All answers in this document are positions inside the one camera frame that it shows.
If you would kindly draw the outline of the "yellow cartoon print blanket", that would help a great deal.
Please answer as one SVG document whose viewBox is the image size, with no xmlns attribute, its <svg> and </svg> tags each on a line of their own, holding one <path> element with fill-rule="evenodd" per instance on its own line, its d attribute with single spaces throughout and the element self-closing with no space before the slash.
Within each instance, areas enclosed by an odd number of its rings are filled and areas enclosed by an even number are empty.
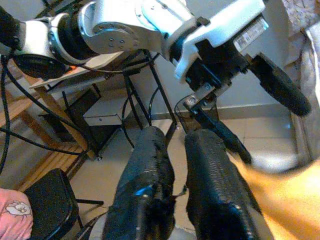
<svg viewBox="0 0 320 240">
<path fill-rule="evenodd" d="M 271 174 L 232 158 L 276 240 L 320 240 L 320 157 L 311 165 Z"/>
</svg>

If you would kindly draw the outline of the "white flat box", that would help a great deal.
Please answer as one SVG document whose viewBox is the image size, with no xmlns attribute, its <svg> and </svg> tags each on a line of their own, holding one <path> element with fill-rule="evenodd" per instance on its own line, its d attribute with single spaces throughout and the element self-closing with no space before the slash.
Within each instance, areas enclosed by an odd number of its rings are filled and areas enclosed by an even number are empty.
<svg viewBox="0 0 320 240">
<path fill-rule="evenodd" d="M 100 98 L 83 115 L 89 126 L 112 126 L 122 124 L 122 113 L 127 97 Z"/>
</svg>

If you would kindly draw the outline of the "white grey swirl print pillow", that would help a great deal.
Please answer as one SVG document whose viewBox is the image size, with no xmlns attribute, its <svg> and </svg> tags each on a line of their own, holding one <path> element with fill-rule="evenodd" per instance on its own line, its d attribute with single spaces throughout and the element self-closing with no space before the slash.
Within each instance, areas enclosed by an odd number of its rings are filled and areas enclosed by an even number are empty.
<svg viewBox="0 0 320 240">
<path fill-rule="evenodd" d="M 285 69 L 320 108 L 320 0 L 282 0 L 288 15 Z"/>
</svg>

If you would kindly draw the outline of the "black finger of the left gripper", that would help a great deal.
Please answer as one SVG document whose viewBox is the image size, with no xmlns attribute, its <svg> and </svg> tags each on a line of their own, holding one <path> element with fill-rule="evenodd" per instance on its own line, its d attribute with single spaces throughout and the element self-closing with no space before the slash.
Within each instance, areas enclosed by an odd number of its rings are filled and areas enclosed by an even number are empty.
<svg viewBox="0 0 320 240">
<path fill-rule="evenodd" d="M 203 129 L 208 129 L 220 137 L 228 150 L 239 155 L 247 165 L 252 164 L 252 156 L 240 139 L 219 119 L 209 116 L 201 107 L 193 107 L 190 112 Z"/>
<path fill-rule="evenodd" d="M 250 71 L 259 79 L 261 87 L 276 101 L 297 116 L 304 117 L 311 104 L 290 77 L 264 54 L 256 55 L 250 62 Z"/>
</svg>

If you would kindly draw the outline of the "black padded stool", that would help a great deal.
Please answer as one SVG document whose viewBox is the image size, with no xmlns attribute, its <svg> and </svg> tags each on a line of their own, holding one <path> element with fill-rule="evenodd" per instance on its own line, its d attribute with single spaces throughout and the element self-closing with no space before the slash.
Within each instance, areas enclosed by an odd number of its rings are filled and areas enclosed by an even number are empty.
<svg viewBox="0 0 320 240">
<path fill-rule="evenodd" d="M 66 173 L 55 168 L 23 192 L 33 215 L 31 237 L 28 240 L 61 240 L 79 222 L 78 204 L 102 206 L 102 200 L 75 197 Z"/>
</svg>

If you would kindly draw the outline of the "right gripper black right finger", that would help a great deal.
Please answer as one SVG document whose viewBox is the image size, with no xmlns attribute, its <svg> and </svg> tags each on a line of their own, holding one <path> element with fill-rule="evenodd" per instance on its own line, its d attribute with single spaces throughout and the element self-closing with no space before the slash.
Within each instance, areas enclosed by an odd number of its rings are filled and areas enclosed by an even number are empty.
<svg viewBox="0 0 320 240">
<path fill-rule="evenodd" d="M 197 240 L 261 240 L 249 208 L 261 209 L 223 141 L 213 131 L 199 129 L 188 133 L 184 144 L 186 210 Z"/>
</svg>

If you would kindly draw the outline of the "black metal frame rack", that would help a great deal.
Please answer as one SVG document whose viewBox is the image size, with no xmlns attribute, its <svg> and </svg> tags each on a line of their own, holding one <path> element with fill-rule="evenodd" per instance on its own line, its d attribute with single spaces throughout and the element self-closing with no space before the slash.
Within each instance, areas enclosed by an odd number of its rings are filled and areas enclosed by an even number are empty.
<svg viewBox="0 0 320 240">
<path fill-rule="evenodd" d="M 118 126 L 122 129 L 127 141 L 129 142 L 129 144 L 131 145 L 132 148 L 134 148 L 135 145 L 133 144 L 132 140 L 128 136 L 128 133 L 126 130 L 126 124 L 125 124 L 126 117 L 130 113 L 132 113 L 134 116 L 134 119 L 135 119 L 136 123 L 138 124 L 138 126 L 140 127 L 140 129 L 144 129 L 142 122 L 139 118 L 139 115 L 137 113 L 136 105 L 138 105 L 140 107 L 149 126 L 156 126 L 160 129 L 162 129 L 162 131 L 165 134 L 167 142 L 170 141 L 172 134 L 174 133 L 175 128 L 177 127 L 177 124 L 178 124 L 176 117 L 174 115 L 174 112 L 173 112 L 171 105 L 169 103 L 169 100 L 167 98 L 167 95 L 165 93 L 165 90 L 164 90 L 162 83 L 160 81 L 160 78 L 158 76 L 158 73 L 156 71 L 155 59 L 158 56 L 155 55 L 154 57 L 152 57 L 151 54 L 146 50 L 143 52 L 143 54 L 145 56 L 144 59 L 134 61 L 131 63 L 131 65 L 136 66 L 140 63 L 144 63 L 144 65 L 142 65 L 140 67 L 135 67 L 135 68 L 128 70 L 124 73 L 124 75 L 123 75 L 124 88 L 107 90 L 103 94 L 101 94 L 99 92 L 99 89 L 96 86 L 96 84 L 93 84 L 93 88 L 95 89 L 95 91 L 99 95 L 99 98 L 97 99 L 97 101 L 101 98 L 110 100 L 110 99 L 115 99 L 115 98 L 120 98 L 120 97 L 127 97 L 127 100 L 124 103 L 124 107 L 123 107 L 123 111 L 122 111 L 122 120 L 121 120 L 122 123 L 121 123 L 121 125 L 116 125 L 116 126 Z M 150 68 L 151 73 L 153 75 L 153 78 L 157 84 L 157 88 L 154 90 L 154 92 L 150 98 L 148 108 L 145 108 L 143 101 L 140 98 L 139 93 L 137 92 L 137 89 L 135 88 L 132 80 L 130 79 L 130 76 L 139 74 L 140 71 L 146 67 Z M 161 119 L 160 117 L 157 117 L 152 114 L 153 101 L 154 101 L 156 94 L 158 92 L 161 94 L 162 99 L 164 101 L 164 104 L 165 104 L 166 108 L 168 109 L 168 113 L 169 113 L 169 117 L 170 117 L 169 119 Z M 67 97 L 66 97 L 66 94 L 64 91 L 62 92 L 62 96 L 64 99 L 66 111 L 68 113 L 68 116 L 71 118 L 71 121 L 82 130 L 82 133 L 84 133 L 84 137 L 88 140 L 89 145 L 94 148 L 95 152 L 97 152 L 98 150 L 100 150 L 102 148 L 102 145 L 97 143 L 97 141 L 96 141 L 97 134 L 92 132 L 92 127 L 98 127 L 98 126 L 89 126 L 83 116 L 77 117 L 76 111 L 72 110 L 71 106 L 68 104 L 68 100 L 67 100 Z"/>
</svg>

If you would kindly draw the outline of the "wooden table with white top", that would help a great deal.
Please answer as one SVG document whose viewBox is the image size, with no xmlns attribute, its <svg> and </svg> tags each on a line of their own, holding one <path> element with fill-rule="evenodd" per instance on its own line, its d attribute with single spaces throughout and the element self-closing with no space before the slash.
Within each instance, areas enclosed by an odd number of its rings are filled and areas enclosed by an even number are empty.
<svg viewBox="0 0 320 240">
<path fill-rule="evenodd" d="M 76 91 L 81 87 L 87 87 L 91 85 L 93 83 L 92 79 L 82 79 L 78 82 L 74 82 L 72 81 L 72 79 L 83 77 L 84 74 L 94 72 L 98 67 L 104 68 L 107 66 L 111 66 L 113 63 L 117 63 L 119 59 L 124 55 L 125 54 L 123 52 L 117 52 L 94 57 L 88 62 L 88 66 L 86 69 L 83 66 L 78 66 L 71 72 L 68 72 L 63 76 L 55 79 L 43 80 L 41 78 L 32 78 L 29 76 L 25 77 L 28 82 L 32 82 L 29 89 L 35 90 L 46 104 L 48 108 L 46 111 L 52 111 L 53 114 L 57 115 L 58 120 L 64 125 L 67 131 L 78 143 L 78 145 L 82 147 L 84 151 L 87 151 L 86 154 L 91 160 L 97 158 L 98 154 L 94 151 L 94 148 L 90 146 L 90 143 L 85 138 L 85 134 L 82 133 L 82 130 L 72 122 L 71 118 L 61 108 L 52 94 L 67 89 Z"/>
</svg>

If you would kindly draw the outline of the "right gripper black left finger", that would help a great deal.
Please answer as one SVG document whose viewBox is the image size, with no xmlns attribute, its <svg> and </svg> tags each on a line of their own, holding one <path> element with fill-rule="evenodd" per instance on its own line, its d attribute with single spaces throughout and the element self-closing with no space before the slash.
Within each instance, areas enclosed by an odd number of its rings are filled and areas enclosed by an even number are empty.
<svg viewBox="0 0 320 240">
<path fill-rule="evenodd" d="M 175 226 L 174 180 L 164 133 L 146 127 L 118 182 L 103 240 L 168 240 Z"/>
</svg>

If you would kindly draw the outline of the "pink cartoon print cloth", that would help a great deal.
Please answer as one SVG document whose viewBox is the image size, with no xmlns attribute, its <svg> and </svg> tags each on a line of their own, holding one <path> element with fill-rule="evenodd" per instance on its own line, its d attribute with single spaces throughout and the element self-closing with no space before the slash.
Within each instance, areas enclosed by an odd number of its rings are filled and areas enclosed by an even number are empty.
<svg viewBox="0 0 320 240">
<path fill-rule="evenodd" d="M 0 188 L 0 240 L 28 240 L 33 223 L 28 197 L 20 191 Z"/>
</svg>

